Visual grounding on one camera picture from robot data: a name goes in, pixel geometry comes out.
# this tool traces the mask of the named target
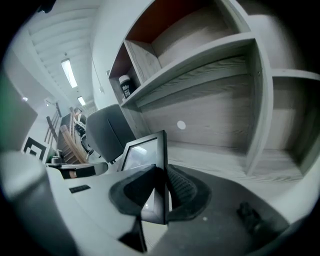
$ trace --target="white shelf board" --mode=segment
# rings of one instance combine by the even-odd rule
[[[198,67],[245,54],[247,46],[254,40],[253,34],[247,32],[206,43],[162,68],[138,87],[120,106],[132,103],[164,83]]]
[[[320,74],[314,72],[285,68],[273,68],[271,71],[273,78],[303,78],[320,81]]]

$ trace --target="shelf compartment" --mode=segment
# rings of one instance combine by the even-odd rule
[[[159,7],[163,3],[155,1],[145,10],[124,40],[141,84],[193,49],[233,34],[232,30],[226,25],[218,7],[214,3],[209,3],[209,1],[195,2],[193,12],[188,13],[192,8],[187,6],[187,11],[182,10],[182,13],[188,13],[186,16],[181,17],[181,11],[179,11],[176,13],[177,18],[174,18],[173,10],[169,11],[169,15],[167,12],[168,9],[177,7],[177,3],[175,1],[167,2],[167,9],[157,22],[167,24],[166,16],[173,18],[176,22],[173,24],[169,22],[169,26],[157,24],[164,29],[162,31],[156,29],[160,32],[158,35],[154,33],[153,27],[150,25],[142,27],[141,24],[146,25],[151,22],[146,17],[154,21],[155,17],[150,13],[155,12],[154,5]],[[184,9],[185,3],[181,2],[180,4],[181,9]],[[164,9],[160,8],[154,15],[159,16],[159,12],[163,11]],[[146,35],[139,34],[139,30],[142,30]]]
[[[316,99],[320,82],[305,78],[273,77],[273,112],[265,145],[266,150],[290,152],[303,174],[320,153],[320,106]]]
[[[174,78],[138,99],[136,105],[140,108],[165,96],[193,86],[232,76],[246,75],[247,73],[248,71],[244,56],[223,59],[198,67]]]
[[[140,107],[151,133],[170,141],[247,150],[251,117],[248,75],[209,81]],[[185,129],[179,129],[183,121]]]
[[[253,42],[254,37],[252,33],[248,32],[230,35],[202,45],[201,47],[186,53],[184,57],[171,62],[150,77],[135,90],[132,95],[123,101],[121,107],[135,102],[137,99],[152,92],[157,87],[184,73],[222,59],[244,55]]]
[[[125,44],[122,43],[112,64],[108,77],[114,79],[126,75],[132,66],[133,64],[130,60]]]
[[[291,29],[272,9],[257,0],[238,0],[238,3],[248,14],[252,32],[261,38],[271,68],[315,71],[304,56],[308,51],[301,48]]]

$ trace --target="black object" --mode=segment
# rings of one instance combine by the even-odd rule
[[[42,5],[38,9],[38,13],[44,12],[44,13],[49,13],[52,8],[54,7],[56,3],[56,0],[45,0],[42,2]]]
[[[119,82],[124,97],[127,99],[136,90],[136,87],[128,75],[120,76]]]
[[[141,169],[141,171],[111,187],[110,200],[122,214],[139,218],[141,216],[143,221],[165,224],[169,200],[165,188],[164,171],[154,164],[135,169]],[[144,206],[153,190],[154,198],[151,202],[153,208],[147,210]]]
[[[152,249],[153,255],[181,255],[182,247],[185,256],[211,256],[213,253],[238,256],[254,252],[265,244],[260,243],[257,247],[256,238],[249,234],[239,218],[237,209],[242,202],[248,202],[262,220],[268,220],[273,232],[279,234],[289,227],[288,222],[276,210],[234,181],[182,166],[168,165],[167,170],[170,169],[176,172],[179,170],[178,173],[185,173],[187,177],[206,184],[211,190],[211,197],[192,219],[169,221],[167,232]],[[186,198],[190,198],[191,193],[185,194]],[[180,199],[178,207],[173,211],[185,207],[188,202],[189,200]]]
[[[261,246],[266,245],[283,231],[278,230],[278,232],[276,232],[273,230],[272,223],[262,219],[259,213],[257,213],[248,202],[242,202],[237,213],[249,234],[253,236],[253,248],[260,248]]]
[[[110,188],[109,197],[120,213],[139,217],[155,187],[156,172],[163,171],[154,164],[135,169],[139,171]]]
[[[80,192],[80,191],[88,190],[88,189],[91,189],[91,187],[89,187],[88,185],[82,185],[82,186],[76,186],[76,187],[69,188],[69,190],[72,194]]]
[[[87,166],[82,168],[74,167],[73,164],[61,164],[61,165],[48,165],[48,167],[53,167],[58,169],[61,172],[62,177],[66,179],[71,179],[70,171],[75,172],[77,178],[84,178],[96,175],[95,166]]]
[[[147,251],[140,218],[135,220],[132,230],[120,237],[119,241],[138,252],[145,253]]]
[[[34,155],[34,156],[37,155],[37,154],[34,154],[35,153],[34,150],[32,150],[34,153],[31,152],[32,146],[34,146],[35,148],[40,149],[41,153],[40,153],[39,159],[42,161],[44,159],[45,152],[47,150],[46,146],[44,146],[44,145],[40,144],[39,142],[35,141],[33,138],[28,137],[28,139],[26,140],[26,143],[24,145],[23,152],[26,153],[27,149],[30,149],[29,153],[31,155]]]
[[[108,163],[116,160],[136,137],[118,104],[100,109],[86,121],[87,143]]]
[[[194,219],[208,205],[211,189],[200,179],[188,175],[173,165],[167,170],[167,186],[171,194],[172,211],[166,217],[166,223]]]
[[[137,183],[137,188],[142,186],[142,181],[152,184],[152,189],[149,193],[145,193],[148,196],[148,199],[143,202],[145,207],[142,205],[139,209],[139,213],[141,212],[141,219],[143,221],[157,223],[157,224],[165,224],[166,223],[166,215],[169,212],[169,193],[168,188],[166,185],[166,169],[168,163],[168,156],[167,156],[167,134],[164,130],[159,131],[157,133],[145,136],[143,138],[136,139],[134,141],[128,142],[125,146],[122,158],[119,161],[118,171],[125,171],[126,163],[129,161],[129,157],[131,154],[131,149],[139,147],[140,151],[145,150],[143,148],[146,143],[152,143],[150,148],[152,151],[151,159],[148,159],[148,152],[146,152],[146,158],[142,159],[140,162],[136,162],[134,167],[144,168],[143,165],[154,164],[157,167],[157,174],[154,173],[154,176],[149,176],[149,181],[146,178],[146,175],[139,178],[139,182]],[[121,181],[123,183],[128,183],[129,180]]]

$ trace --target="wood grain surface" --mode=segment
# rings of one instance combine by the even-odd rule
[[[137,17],[125,39],[151,44],[175,22],[207,6],[208,0],[154,0]]]
[[[265,148],[271,126],[274,95],[271,68],[260,39],[256,39],[248,54],[248,66],[253,82],[252,116],[246,157],[247,174],[251,175]]]
[[[293,148],[304,123],[307,104],[305,82],[295,78],[273,79],[273,111],[266,149]]]
[[[232,34],[214,5],[183,17],[160,34],[151,45],[161,66],[165,67],[197,47]]]
[[[247,74],[247,66],[244,56],[227,58],[214,63],[198,67],[192,71],[182,74],[175,79],[159,86],[149,94],[136,101],[140,108],[153,101],[161,99],[170,94],[200,85],[209,81],[222,78]]]
[[[161,65],[151,44],[124,40],[124,45],[128,51],[140,84],[143,84],[161,69]]]
[[[243,55],[253,41],[253,35],[249,32],[230,35],[204,44],[162,68],[135,90],[121,106],[136,101],[155,88],[186,72],[218,60]]]
[[[152,133],[168,140],[246,149],[251,115],[246,75],[210,81],[141,107]],[[186,128],[178,128],[183,121]]]
[[[148,124],[136,105],[127,105],[121,107],[121,110],[136,139],[151,134]]]
[[[136,70],[133,66],[129,69],[127,75],[130,77],[131,81],[133,82],[136,88],[138,88],[141,85]]]

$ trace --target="black strip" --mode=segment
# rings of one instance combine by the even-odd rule
[[[45,156],[45,152],[46,152],[46,146],[40,144],[39,142],[35,141],[33,138],[28,138],[26,140],[26,143],[24,145],[24,149],[23,149],[23,152],[27,152],[27,149],[30,148],[31,149],[31,146],[34,145],[35,147],[37,147],[38,149],[41,150],[41,153],[40,153],[40,157],[39,159],[42,161],[44,159],[44,156]]]
[[[131,232],[120,237],[119,241],[138,252],[144,253],[147,251],[141,220],[139,218],[136,218]]]
[[[37,152],[33,151],[32,149],[30,149],[30,155],[36,156]]]
[[[82,186],[76,186],[76,187],[69,188],[71,194],[77,193],[80,191],[84,191],[84,190],[88,190],[88,189],[91,189],[91,187],[89,187],[88,185],[82,185]]]

